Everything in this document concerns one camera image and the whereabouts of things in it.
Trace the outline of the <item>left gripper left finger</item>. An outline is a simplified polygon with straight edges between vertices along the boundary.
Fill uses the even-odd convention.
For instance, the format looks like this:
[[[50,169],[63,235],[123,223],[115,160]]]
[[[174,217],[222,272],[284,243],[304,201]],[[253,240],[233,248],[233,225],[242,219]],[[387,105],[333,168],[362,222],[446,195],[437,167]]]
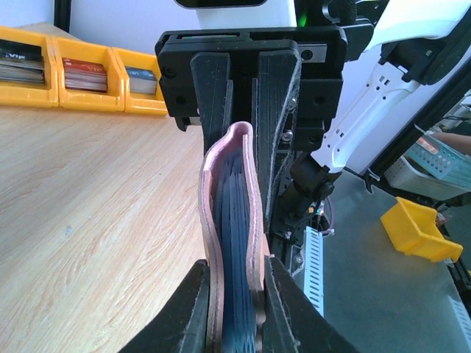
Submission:
[[[197,260],[161,311],[132,340],[128,352],[204,352],[210,269]]]

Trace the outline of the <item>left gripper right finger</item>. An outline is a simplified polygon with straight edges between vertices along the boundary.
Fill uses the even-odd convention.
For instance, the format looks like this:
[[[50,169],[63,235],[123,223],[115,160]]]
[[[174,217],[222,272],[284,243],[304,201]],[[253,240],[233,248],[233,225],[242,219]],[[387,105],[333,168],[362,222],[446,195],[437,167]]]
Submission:
[[[316,310],[281,261],[266,257],[263,352],[357,352]]]

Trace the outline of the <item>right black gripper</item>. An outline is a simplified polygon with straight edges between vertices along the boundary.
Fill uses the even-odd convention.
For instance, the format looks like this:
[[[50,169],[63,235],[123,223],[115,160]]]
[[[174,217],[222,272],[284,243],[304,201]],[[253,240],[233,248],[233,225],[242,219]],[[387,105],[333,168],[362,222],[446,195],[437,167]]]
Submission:
[[[334,119],[347,37],[338,27],[164,32],[155,45],[169,116],[186,131],[199,116],[204,150],[231,118],[252,111],[264,232],[269,233],[288,159],[276,159],[285,127],[297,151],[316,151]]]

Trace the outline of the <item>pink leather card holder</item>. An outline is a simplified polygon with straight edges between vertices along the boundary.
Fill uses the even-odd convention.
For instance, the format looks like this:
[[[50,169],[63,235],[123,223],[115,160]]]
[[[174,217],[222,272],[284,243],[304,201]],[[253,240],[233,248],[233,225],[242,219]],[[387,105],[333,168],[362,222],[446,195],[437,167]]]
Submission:
[[[253,142],[251,124],[230,125],[200,170],[199,217],[210,268],[208,352],[262,350],[263,261],[269,249]]]

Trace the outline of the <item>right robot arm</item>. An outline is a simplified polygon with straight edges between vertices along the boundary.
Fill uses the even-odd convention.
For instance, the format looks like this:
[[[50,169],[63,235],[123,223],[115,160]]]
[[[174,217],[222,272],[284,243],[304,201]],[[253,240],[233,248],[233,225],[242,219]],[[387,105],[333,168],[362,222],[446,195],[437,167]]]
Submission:
[[[198,30],[164,32],[159,86],[205,149],[252,126],[265,229],[295,228],[364,138],[470,44],[468,1],[181,1]]]

